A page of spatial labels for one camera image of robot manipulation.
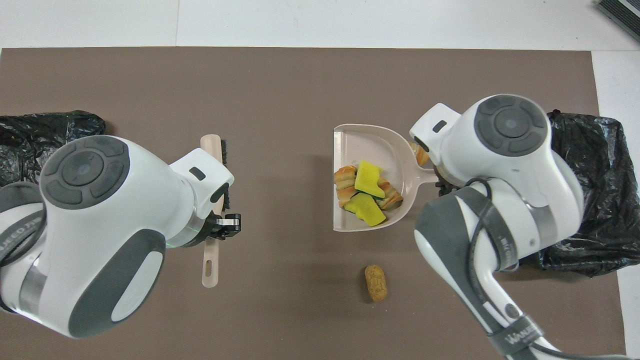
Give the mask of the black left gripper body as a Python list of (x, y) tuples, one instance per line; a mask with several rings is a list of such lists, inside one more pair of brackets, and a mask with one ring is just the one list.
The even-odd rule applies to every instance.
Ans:
[(204, 235), (211, 239), (225, 240), (237, 235), (242, 230), (240, 213), (211, 213), (204, 223)]

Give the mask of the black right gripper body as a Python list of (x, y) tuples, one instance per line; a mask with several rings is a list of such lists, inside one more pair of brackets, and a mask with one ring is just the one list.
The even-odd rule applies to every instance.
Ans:
[(438, 196), (442, 197), (445, 196), (447, 194), (450, 194), (451, 192), (454, 192), (457, 190), (457, 186), (455, 186), (454, 184), (448, 182), (448, 180), (446, 180), (437, 169), (433, 170), (436, 177), (438, 178), (437, 182), (435, 182), (434, 186), (438, 189)]

